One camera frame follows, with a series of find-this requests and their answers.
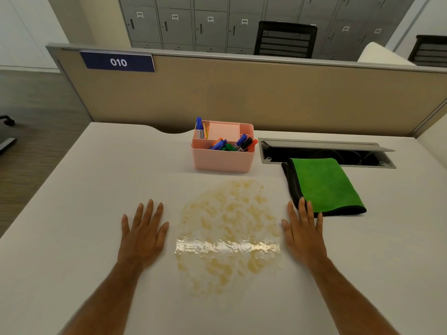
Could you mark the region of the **black mesh office chair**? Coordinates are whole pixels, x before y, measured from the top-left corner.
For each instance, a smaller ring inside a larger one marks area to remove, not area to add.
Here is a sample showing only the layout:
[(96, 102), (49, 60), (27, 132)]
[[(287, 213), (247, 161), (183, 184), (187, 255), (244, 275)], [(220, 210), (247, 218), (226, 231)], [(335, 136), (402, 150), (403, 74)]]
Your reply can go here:
[(447, 36), (417, 35), (408, 61), (417, 66), (447, 68)]
[(260, 21), (254, 55), (311, 59), (317, 31), (314, 25)]

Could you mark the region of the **beige desk partition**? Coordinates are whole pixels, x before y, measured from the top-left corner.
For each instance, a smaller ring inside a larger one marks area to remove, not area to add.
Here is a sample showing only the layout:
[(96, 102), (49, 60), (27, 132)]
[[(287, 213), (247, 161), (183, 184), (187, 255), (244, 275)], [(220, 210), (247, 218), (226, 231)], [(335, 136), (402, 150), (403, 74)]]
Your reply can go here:
[[(447, 69), (48, 44), (91, 120), (192, 130), (197, 117), (256, 130), (417, 137), (447, 114)], [(152, 55), (155, 72), (88, 69), (80, 51)]]

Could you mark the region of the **person's left hand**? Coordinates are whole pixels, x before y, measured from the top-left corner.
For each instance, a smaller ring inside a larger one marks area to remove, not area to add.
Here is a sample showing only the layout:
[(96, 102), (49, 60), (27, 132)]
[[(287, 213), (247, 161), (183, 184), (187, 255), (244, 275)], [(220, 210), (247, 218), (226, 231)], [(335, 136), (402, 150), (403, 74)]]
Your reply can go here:
[(142, 272), (147, 269), (160, 256), (164, 249), (164, 245), (156, 244), (156, 236), (159, 231), (164, 205), (154, 208), (150, 224), (141, 228), (141, 217), (144, 213), (146, 205), (139, 203), (136, 213), (130, 226), (130, 233), (126, 237), (121, 237), (120, 247), (116, 266), (125, 271)]

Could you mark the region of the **blue sign plate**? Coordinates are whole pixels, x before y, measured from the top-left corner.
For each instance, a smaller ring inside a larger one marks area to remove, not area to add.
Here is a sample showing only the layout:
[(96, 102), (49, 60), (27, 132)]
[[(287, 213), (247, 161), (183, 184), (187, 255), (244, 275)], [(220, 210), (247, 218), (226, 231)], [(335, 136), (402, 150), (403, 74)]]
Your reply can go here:
[(80, 55), (88, 69), (149, 73), (156, 71), (150, 54), (80, 51)]

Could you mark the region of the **grey locker cabinets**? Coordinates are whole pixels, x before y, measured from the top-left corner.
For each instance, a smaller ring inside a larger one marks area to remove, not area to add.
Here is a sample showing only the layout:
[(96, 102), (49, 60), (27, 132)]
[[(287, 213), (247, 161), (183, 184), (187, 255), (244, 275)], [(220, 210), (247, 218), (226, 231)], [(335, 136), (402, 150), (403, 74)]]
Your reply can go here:
[(253, 55), (261, 21), (317, 27), (313, 59), (385, 46), (415, 0), (119, 0), (134, 48)]

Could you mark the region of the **person's right hand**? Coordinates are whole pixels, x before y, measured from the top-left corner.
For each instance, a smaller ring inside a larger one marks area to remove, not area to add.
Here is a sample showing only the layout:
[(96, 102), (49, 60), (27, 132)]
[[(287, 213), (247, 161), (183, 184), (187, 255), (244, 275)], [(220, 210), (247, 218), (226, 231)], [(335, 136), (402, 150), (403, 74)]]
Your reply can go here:
[(323, 234), (316, 231), (316, 219), (313, 206), (310, 201), (306, 201), (308, 225), (301, 225), (293, 202), (288, 202), (286, 219), (293, 230), (294, 242), (285, 242), (286, 248), (293, 259), (305, 265), (309, 270), (328, 259)]

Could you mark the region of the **pink sticky note pad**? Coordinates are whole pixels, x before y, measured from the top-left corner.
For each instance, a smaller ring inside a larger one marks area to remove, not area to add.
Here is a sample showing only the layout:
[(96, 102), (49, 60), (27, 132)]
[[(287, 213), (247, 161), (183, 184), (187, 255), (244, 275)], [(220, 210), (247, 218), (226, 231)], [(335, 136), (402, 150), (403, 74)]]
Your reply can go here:
[(216, 141), (222, 139), (236, 142), (240, 138), (239, 123), (210, 121), (207, 128), (207, 139)]

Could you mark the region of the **pink plastic organizer box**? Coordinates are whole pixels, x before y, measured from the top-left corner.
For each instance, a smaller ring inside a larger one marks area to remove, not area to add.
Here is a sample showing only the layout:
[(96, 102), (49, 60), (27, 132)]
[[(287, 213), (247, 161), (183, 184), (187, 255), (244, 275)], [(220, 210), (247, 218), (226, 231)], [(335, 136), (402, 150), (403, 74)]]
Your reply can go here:
[[(239, 123), (240, 137), (246, 134), (254, 138), (254, 126), (250, 123)], [(210, 150), (214, 141), (208, 139), (197, 139), (194, 130), (191, 143), (193, 165), (197, 170), (248, 173), (251, 170), (255, 152), (240, 151), (215, 151)], [(236, 142), (227, 141), (227, 144), (235, 145)]]

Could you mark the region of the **person's right forearm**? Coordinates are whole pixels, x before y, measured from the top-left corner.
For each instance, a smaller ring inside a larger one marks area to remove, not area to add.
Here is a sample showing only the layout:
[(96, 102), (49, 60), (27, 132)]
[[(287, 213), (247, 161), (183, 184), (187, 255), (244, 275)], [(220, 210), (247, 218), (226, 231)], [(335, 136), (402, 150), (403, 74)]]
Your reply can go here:
[(400, 335), (329, 258), (308, 264), (339, 335)]

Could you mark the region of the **person's left forearm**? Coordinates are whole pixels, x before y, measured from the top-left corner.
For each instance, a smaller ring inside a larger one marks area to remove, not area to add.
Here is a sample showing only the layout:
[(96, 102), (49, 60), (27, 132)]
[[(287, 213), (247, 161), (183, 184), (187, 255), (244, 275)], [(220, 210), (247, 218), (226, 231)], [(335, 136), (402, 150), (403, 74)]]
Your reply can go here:
[(138, 260), (118, 261), (59, 335), (124, 335), (137, 283), (145, 268)]

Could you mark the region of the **yellowish liquid spill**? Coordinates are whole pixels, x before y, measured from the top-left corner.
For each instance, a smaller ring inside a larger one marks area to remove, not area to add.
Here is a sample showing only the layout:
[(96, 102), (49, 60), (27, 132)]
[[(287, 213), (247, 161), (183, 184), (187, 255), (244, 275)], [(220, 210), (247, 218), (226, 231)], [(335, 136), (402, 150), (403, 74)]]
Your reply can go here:
[(280, 236), (264, 184), (216, 185), (183, 208), (175, 248), (181, 281), (190, 295), (201, 298), (243, 293), (279, 261)]

